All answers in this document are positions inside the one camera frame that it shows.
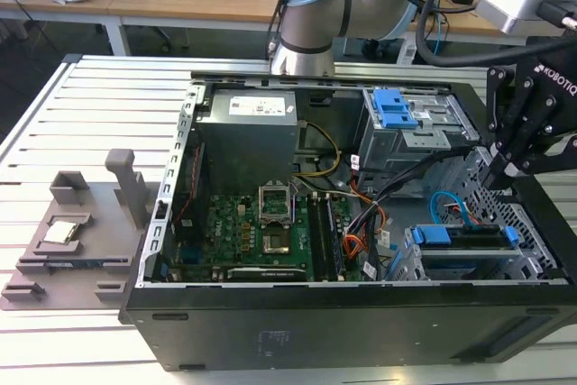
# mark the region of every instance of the power supply label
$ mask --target power supply label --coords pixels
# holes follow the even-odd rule
[[[238,116],[284,116],[285,98],[262,96],[234,96],[228,110]]]

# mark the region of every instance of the white sticker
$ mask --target white sticker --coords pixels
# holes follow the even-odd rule
[[[367,261],[364,263],[364,265],[362,266],[362,271],[367,274],[367,276],[371,279],[371,280],[376,280],[377,279],[377,270],[375,270],[374,266],[372,266],[370,263],[368,263]]]
[[[420,112],[417,110],[413,110],[411,114],[415,119],[433,119],[428,112]]]
[[[361,157],[358,155],[351,155],[351,169],[360,170],[361,169]]]
[[[390,248],[390,232],[386,230],[380,231],[380,239],[377,241],[377,244],[385,248]]]
[[[74,268],[74,265],[72,263],[55,263],[55,262],[50,262],[48,264],[49,268]]]
[[[234,96],[231,98],[228,114],[239,116],[284,116],[285,98]]]

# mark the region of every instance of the blue cable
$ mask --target blue cable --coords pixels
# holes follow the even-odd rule
[[[467,206],[465,205],[465,202],[463,202],[460,198],[458,198],[455,194],[451,193],[450,191],[437,191],[431,196],[431,199],[429,200],[429,213],[431,214],[431,218],[433,218],[433,221],[435,222],[436,225],[441,224],[441,218],[439,218],[439,214],[437,214],[436,212],[436,200],[441,196],[448,196],[452,200],[454,200],[457,203],[457,205],[459,205],[459,209],[461,209],[461,217],[465,225],[471,227],[475,226],[471,221],[471,219],[469,218],[469,213],[467,212]]]

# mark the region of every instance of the cpu chip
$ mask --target cpu chip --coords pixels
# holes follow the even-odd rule
[[[290,229],[265,228],[262,231],[262,254],[290,254]]]

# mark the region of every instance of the floor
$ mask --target floor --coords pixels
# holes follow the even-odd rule
[[[18,122],[22,113],[40,92],[66,53],[110,54],[105,33],[97,32],[91,24],[38,23],[58,48],[58,54],[41,37],[38,28],[27,23],[29,38],[18,41],[11,36],[0,44],[0,141]],[[130,27],[128,40],[134,56],[176,56],[197,58],[262,59],[264,32],[188,31],[189,46],[183,29],[165,29],[171,38],[172,51],[162,51],[163,41],[151,29]],[[389,44],[377,61],[392,63],[398,55],[400,43]],[[463,44],[447,44],[447,51],[465,51]],[[367,61],[361,55],[361,42],[350,41],[350,56],[343,56],[343,40],[334,44],[337,61]]]

